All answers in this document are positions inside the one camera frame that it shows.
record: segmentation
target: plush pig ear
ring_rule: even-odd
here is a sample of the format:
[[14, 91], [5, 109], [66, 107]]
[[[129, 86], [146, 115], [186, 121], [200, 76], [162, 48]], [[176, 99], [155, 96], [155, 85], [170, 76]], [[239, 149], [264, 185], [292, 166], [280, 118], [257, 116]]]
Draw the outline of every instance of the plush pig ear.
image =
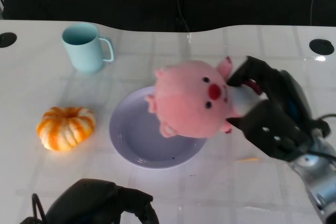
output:
[[220, 131], [224, 131], [226, 134], [231, 133], [232, 125], [225, 121], [222, 127], [220, 128]]
[[163, 67], [163, 68], [159, 68], [155, 71], [155, 76], [157, 78], [160, 78], [161, 76], [163, 76], [163, 74], [166, 72], [167, 68]]
[[145, 100], [148, 101], [149, 104], [148, 111], [150, 113], [156, 113], [155, 97], [152, 94], [150, 94], [146, 96]]
[[230, 57], [226, 57], [225, 60], [222, 60], [219, 65], [217, 66], [217, 71], [220, 75], [224, 78], [225, 81], [229, 79], [230, 73], [232, 71], [232, 61]]
[[177, 135], [177, 132], [173, 128], [171, 128], [166, 122], [161, 123], [160, 132], [164, 137], [172, 137]]

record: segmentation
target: screw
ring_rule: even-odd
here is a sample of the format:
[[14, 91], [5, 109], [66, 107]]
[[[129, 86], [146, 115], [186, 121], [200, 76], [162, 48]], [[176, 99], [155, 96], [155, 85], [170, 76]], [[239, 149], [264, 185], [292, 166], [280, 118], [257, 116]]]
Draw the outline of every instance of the screw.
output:
[[318, 200], [318, 203], [321, 207], [325, 206], [326, 201], [324, 200], [324, 198], [320, 194], [317, 194], [317, 200]]

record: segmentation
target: mug handle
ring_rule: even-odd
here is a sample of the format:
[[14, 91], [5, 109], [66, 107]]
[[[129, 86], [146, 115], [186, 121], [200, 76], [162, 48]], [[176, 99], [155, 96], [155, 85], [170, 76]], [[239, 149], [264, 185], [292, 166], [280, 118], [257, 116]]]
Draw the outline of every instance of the mug handle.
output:
[[111, 52], [111, 59], [107, 60], [107, 59], [103, 59], [103, 61], [113, 61], [114, 60], [114, 56], [113, 56], [113, 49], [112, 49], [112, 42], [109, 38], [103, 38], [103, 37], [99, 37], [100, 40], [103, 40], [107, 43], [107, 45], [109, 45], [110, 48], [110, 52]]

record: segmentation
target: robotic arm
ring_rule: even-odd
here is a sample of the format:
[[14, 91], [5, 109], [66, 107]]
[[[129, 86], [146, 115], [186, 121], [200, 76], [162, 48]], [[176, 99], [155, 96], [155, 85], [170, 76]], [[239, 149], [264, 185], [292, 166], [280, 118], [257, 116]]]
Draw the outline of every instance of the robotic arm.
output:
[[265, 154], [288, 162], [304, 182], [322, 223], [336, 223], [336, 152], [325, 141], [330, 128], [323, 120], [335, 115], [313, 119], [301, 86], [288, 72], [248, 56], [228, 85], [237, 87], [251, 80], [268, 100], [228, 122]]
[[[229, 123], [270, 157], [289, 163], [300, 176], [323, 224], [336, 223], [336, 152], [324, 139], [330, 128], [323, 119], [313, 119], [301, 86], [286, 71], [264, 61], [247, 61], [228, 80], [237, 87], [255, 82], [268, 100], [261, 100], [242, 118]], [[119, 224], [123, 211], [135, 214], [142, 224], [159, 224], [150, 202], [153, 197], [115, 183], [82, 179], [65, 191], [44, 214], [33, 195], [34, 217], [21, 224]], [[41, 220], [37, 219], [37, 210]]]

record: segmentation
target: pink plush pig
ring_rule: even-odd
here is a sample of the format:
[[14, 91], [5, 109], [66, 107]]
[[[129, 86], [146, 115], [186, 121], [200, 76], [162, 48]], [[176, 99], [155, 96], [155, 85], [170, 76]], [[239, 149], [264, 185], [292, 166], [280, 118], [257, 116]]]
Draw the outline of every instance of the pink plush pig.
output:
[[[246, 113], [259, 100], [250, 88], [247, 93], [252, 93], [252, 102], [241, 98], [239, 88], [226, 84], [232, 67], [227, 57], [216, 69], [202, 61], [189, 61], [157, 70], [154, 94], [146, 100], [149, 112], [156, 113], [160, 121], [162, 135], [204, 138], [219, 130], [230, 133], [232, 127], [226, 118]], [[233, 108], [233, 93], [241, 103], [237, 109]]]

